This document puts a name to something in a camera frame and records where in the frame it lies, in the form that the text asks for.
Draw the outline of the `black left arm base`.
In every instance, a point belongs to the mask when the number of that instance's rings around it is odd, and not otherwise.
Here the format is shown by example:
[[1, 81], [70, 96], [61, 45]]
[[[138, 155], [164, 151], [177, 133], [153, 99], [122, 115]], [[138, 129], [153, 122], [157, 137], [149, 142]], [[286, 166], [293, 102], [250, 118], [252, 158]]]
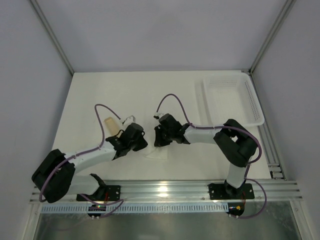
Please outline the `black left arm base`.
[[86, 195], [91, 201], [94, 202], [110, 202], [117, 201], [121, 196], [121, 186], [120, 185], [106, 185], [100, 186], [96, 192], [91, 195]]

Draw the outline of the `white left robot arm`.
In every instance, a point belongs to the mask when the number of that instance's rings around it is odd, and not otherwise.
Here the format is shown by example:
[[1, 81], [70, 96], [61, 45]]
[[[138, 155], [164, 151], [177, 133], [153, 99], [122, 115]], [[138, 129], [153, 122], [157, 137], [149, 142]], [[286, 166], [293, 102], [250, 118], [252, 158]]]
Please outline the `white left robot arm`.
[[55, 203], [65, 195], [99, 195], [106, 190], [104, 181], [95, 173], [79, 176], [78, 173], [95, 165], [111, 162], [148, 146], [145, 131], [137, 123], [129, 124], [120, 136], [104, 139], [102, 145], [83, 152], [66, 154], [59, 149], [48, 153], [33, 173], [31, 180], [40, 190], [41, 203]]

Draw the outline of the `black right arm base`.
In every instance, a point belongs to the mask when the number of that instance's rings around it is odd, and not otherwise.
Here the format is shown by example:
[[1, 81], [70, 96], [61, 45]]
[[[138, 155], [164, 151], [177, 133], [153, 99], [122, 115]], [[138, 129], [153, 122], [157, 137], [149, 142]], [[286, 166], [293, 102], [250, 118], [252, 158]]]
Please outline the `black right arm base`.
[[252, 184], [246, 181], [239, 188], [231, 186], [226, 180], [224, 183], [210, 183], [208, 193], [211, 200], [253, 200], [255, 198]]

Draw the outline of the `white paper napkin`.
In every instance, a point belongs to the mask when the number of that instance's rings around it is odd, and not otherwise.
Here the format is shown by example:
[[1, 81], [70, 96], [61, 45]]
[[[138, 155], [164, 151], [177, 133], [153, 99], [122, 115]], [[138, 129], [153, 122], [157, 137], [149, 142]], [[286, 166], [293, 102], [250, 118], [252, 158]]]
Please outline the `white paper napkin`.
[[165, 147], [154, 147], [149, 146], [144, 151], [143, 155], [152, 160], [167, 160], [168, 159], [168, 148]]

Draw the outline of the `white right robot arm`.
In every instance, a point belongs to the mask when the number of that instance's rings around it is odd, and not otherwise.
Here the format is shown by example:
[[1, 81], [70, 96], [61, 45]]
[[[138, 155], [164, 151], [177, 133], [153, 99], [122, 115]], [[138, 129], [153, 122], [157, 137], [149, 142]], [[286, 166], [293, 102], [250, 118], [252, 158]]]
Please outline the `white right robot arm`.
[[216, 127], [182, 125], [171, 114], [155, 114], [159, 125], [155, 130], [155, 147], [164, 147], [172, 142], [178, 144], [213, 144], [219, 147], [229, 161], [229, 170], [224, 181], [225, 192], [235, 198], [242, 194], [250, 165], [262, 155], [262, 147], [250, 132], [234, 119]]

